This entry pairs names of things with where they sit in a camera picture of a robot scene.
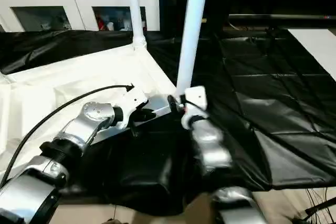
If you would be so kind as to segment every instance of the black cloth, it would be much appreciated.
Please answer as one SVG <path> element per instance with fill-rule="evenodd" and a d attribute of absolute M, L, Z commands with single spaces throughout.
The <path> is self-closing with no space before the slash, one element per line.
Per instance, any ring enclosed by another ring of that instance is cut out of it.
<path fill-rule="evenodd" d="M 176 83 L 181 38 L 157 32 L 146 38 L 148 51 Z M 0 41 L 0 70 L 9 74 L 126 45 L 131 34 L 6 33 Z M 201 178 L 188 133 L 166 115 L 141 126 L 140 138 L 125 132 L 92 146 L 76 183 L 152 215 L 177 214 L 199 192 L 231 184 L 251 190 L 336 185 L 336 83 L 289 32 L 201 37 L 192 84 L 206 88 L 232 170 Z"/>

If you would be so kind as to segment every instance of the white pole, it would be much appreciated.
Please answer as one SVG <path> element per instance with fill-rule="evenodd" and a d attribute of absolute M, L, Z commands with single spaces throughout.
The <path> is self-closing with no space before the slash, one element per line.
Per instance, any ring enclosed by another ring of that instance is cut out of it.
<path fill-rule="evenodd" d="M 139 0 L 130 0 L 130 10 L 133 27 L 133 46 L 135 48 L 146 47 L 146 39 L 143 36 L 142 30 Z"/>
<path fill-rule="evenodd" d="M 183 94 L 185 89 L 191 85 L 204 4 L 205 0 L 188 0 L 187 2 L 176 95 Z"/>

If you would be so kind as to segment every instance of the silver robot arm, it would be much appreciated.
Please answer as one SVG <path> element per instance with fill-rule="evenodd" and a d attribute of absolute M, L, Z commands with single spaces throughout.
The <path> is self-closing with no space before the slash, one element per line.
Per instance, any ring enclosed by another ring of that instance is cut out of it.
<path fill-rule="evenodd" d="M 137 107 L 148 101 L 133 88 L 116 103 L 88 102 L 51 142 L 41 145 L 42 153 L 0 190 L 1 224 L 45 224 L 52 218 L 72 171 L 77 168 L 97 133 L 114 126 L 124 129 Z"/>
<path fill-rule="evenodd" d="M 184 110 L 182 127 L 191 131 L 194 150 L 201 163 L 203 175 L 209 175 L 214 169 L 231 169 L 232 157 L 223 145 L 222 131 L 208 119 L 207 99 L 204 87 L 192 87 L 185 90 L 177 110 Z M 225 224 L 266 224 L 252 193 L 242 187 L 224 187 L 211 195 L 215 213 L 215 223 Z"/>

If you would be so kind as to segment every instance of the white cabinet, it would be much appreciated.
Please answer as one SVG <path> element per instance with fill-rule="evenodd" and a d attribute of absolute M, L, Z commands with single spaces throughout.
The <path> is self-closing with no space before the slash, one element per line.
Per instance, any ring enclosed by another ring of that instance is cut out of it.
<path fill-rule="evenodd" d="M 84 30 L 75 0 L 0 0 L 9 31 Z"/>
<path fill-rule="evenodd" d="M 159 30 L 159 0 L 139 1 L 144 29 Z M 129 0 L 0 0 L 0 16 L 5 31 L 131 29 Z"/>
<path fill-rule="evenodd" d="M 159 30 L 159 0 L 139 0 L 143 28 Z M 129 0 L 76 0 L 85 30 L 113 23 L 114 30 L 129 30 L 131 25 Z"/>

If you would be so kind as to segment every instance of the white sheet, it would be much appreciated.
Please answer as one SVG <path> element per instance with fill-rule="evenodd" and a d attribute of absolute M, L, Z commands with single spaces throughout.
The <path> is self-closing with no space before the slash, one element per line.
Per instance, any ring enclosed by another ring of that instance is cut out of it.
<path fill-rule="evenodd" d="M 0 78 L 0 172 L 5 169 L 19 141 L 43 117 L 65 102 L 91 90 L 115 84 L 133 84 L 150 98 L 147 106 L 159 115 L 169 112 L 166 96 L 175 92 L 161 68 L 145 49 L 131 45 L 85 55 Z M 76 117 L 88 101 L 113 103 L 126 93 L 123 88 L 92 94 L 63 109 L 30 138 L 15 166 L 39 155 L 39 146 L 51 141 Z M 95 142 L 117 134 L 100 132 Z"/>

